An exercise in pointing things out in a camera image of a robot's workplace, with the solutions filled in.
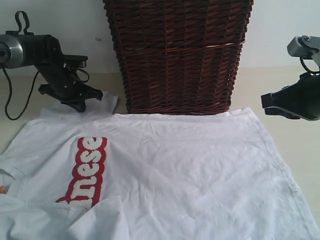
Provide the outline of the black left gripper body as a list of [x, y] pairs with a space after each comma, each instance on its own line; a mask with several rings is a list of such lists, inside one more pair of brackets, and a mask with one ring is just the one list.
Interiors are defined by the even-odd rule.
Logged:
[[75, 71], [78, 68], [70, 68], [66, 64], [65, 58], [58, 63], [44, 62], [35, 65], [36, 69], [47, 82], [54, 88], [73, 88], [76, 89]]

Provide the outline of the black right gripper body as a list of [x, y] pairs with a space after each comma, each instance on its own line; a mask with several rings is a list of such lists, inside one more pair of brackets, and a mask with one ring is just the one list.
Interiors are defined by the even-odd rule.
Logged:
[[290, 119], [317, 121], [320, 119], [320, 75], [305, 72], [291, 86], [293, 104]]

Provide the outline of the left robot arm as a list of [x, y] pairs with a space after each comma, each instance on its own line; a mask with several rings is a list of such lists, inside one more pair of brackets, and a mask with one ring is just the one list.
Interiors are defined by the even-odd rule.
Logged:
[[83, 113], [86, 100], [101, 100], [101, 90], [80, 80], [77, 71], [87, 66], [88, 57], [62, 53], [60, 42], [51, 35], [3, 34], [0, 37], [1, 69], [34, 66], [46, 84], [38, 91]]

